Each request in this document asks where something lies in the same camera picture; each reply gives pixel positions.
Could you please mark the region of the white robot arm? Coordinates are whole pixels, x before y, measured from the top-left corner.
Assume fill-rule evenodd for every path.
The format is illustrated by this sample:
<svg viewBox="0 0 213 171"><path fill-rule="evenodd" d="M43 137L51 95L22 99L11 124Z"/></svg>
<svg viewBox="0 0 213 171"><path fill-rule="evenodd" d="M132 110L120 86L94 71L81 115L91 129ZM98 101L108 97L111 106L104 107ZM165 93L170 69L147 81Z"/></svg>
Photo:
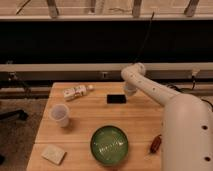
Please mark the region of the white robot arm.
<svg viewBox="0 0 213 171"><path fill-rule="evenodd" d="M163 106L162 171L213 171L212 112L195 95L181 93L145 76L142 63L121 70L124 92L137 90Z"/></svg>

